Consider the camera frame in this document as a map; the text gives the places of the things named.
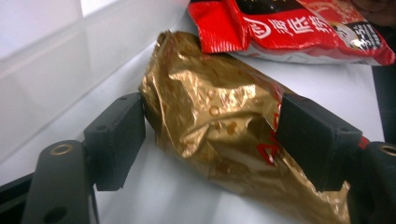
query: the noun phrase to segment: crumpled foil packaging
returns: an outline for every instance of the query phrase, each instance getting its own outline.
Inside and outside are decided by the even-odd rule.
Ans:
[[[199,39],[162,33],[139,87],[156,144],[210,181],[303,223],[349,223],[347,185],[317,192],[274,136],[287,87]]]

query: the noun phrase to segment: white table surface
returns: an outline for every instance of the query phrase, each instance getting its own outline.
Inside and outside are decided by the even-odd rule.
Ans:
[[[187,14],[171,30],[196,32]],[[83,140],[82,130],[108,105],[137,91],[153,44],[2,161],[0,185],[33,172],[44,147],[66,139]],[[370,66],[302,65],[239,58],[331,110],[361,129],[370,140],[384,140]],[[295,223],[260,203],[210,183],[164,154],[155,146],[154,131],[148,124],[147,139],[124,189],[97,192],[96,197],[101,223]]]

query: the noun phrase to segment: screw hole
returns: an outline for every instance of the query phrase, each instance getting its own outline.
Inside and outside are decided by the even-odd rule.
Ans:
[[[59,145],[54,147],[51,151],[50,154],[52,156],[62,156],[66,153],[68,153],[69,151],[71,151],[73,149],[72,145],[66,144],[66,145]]]
[[[44,216],[44,223],[57,223],[61,221],[66,214],[67,210],[65,207],[53,208]]]
[[[396,148],[395,147],[381,147],[381,151],[387,153],[390,156],[396,156]]]
[[[104,130],[105,128],[106,128],[106,125],[101,125],[101,126],[96,127],[96,130],[97,130],[97,131],[102,131],[102,130]]]

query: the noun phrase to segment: red snack package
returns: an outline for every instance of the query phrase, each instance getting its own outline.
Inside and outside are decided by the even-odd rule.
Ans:
[[[395,54],[347,0],[192,0],[205,53],[289,63],[387,65]]]

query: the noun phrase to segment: snack bag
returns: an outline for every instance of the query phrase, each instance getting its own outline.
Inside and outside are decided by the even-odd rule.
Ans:
[[[288,63],[388,65],[395,54],[347,0],[192,0],[203,52]]]
[[[302,223],[348,223],[347,185],[317,192],[274,138],[287,87],[198,37],[163,33],[139,90],[156,144],[208,180]]]

